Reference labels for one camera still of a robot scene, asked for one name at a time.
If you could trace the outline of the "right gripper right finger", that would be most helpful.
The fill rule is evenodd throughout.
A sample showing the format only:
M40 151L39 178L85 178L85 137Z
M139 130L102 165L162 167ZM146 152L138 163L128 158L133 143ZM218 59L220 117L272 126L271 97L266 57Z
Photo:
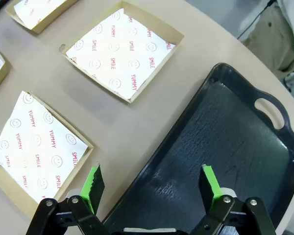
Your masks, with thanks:
M240 235L276 234L263 201L250 197L243 202L222 193L211 166L201 167L198 187L206 215L191 231L192 235L217 235L225 226L234 227Z

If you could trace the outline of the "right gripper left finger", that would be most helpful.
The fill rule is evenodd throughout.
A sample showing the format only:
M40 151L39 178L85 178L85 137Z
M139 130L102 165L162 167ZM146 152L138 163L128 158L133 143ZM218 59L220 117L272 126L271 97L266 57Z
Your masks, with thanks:
M107 235L108 230L96 213L105 185L100 166L93 167L79 195L58 202L43 199L28 227L28 235L63 235L68 227L77 226L83 235Z

